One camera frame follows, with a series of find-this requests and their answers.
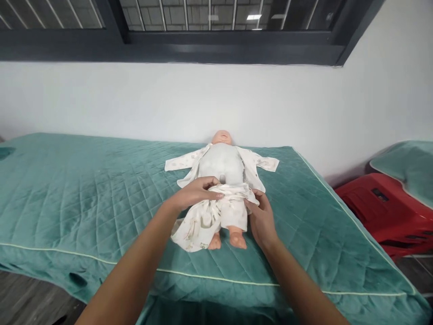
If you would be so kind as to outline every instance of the window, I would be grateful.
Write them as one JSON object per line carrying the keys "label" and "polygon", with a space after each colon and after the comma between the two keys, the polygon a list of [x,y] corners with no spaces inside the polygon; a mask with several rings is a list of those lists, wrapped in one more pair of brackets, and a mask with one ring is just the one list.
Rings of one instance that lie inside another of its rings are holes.
{"label": "window", "polygon": [[343,65],[384,0],[0,0],[0,60]]}

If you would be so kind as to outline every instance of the teal quilted cover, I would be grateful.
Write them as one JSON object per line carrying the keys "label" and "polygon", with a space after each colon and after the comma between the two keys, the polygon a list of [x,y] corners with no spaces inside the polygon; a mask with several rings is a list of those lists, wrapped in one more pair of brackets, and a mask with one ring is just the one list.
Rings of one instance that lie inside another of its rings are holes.
{"label": "teal quilted cover", "polygon": [[[179,189],[188,170],[165,172],[165,160],[202,146],[55,134],[0,144],[14,148],[0,161],[0,268],[88,302]],[[278,235],[352,324],[428,323],[426,300],[304,158],[291,147],[252,150],[280,160],[275,173],[258,168]],[[169,242],[140,321],[293,320],[251,234],[247,250],[222,239],[196,253]]]}
{"label": "teal quilted cover", "polygon": [[405,141],[370,161],[374,169],[399,180],[403,189],[433,209],[433,142]]}

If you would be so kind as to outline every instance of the doll head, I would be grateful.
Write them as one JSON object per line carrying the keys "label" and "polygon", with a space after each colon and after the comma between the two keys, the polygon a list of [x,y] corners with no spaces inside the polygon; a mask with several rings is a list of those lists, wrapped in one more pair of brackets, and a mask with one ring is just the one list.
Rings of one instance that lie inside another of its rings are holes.
{"label": "doll head", "polygon": [[212,139],[212,144],[225,143],[231,145],[231,136],[226,130],[219,130]]}

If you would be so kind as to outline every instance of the red chair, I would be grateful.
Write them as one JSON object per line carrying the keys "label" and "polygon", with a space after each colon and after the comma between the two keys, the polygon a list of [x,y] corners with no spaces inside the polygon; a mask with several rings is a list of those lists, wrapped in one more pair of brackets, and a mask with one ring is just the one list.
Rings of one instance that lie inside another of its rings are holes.
{"label": "red chair", "polygon": [[335,192],[394,261],[433,249],[433,210],[408,195],[399,181],[372,173]]}

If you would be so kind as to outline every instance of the window frame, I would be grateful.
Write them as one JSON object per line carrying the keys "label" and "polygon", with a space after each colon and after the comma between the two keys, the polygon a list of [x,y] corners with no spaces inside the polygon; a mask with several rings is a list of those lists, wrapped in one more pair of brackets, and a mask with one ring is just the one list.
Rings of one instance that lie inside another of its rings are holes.
{"label": "window frame", "polygon": [[95,0],[104,29],[0,32],[0,60],[342,66],[385,0],[346,0],[329,31],[133,32],[119,0]]}

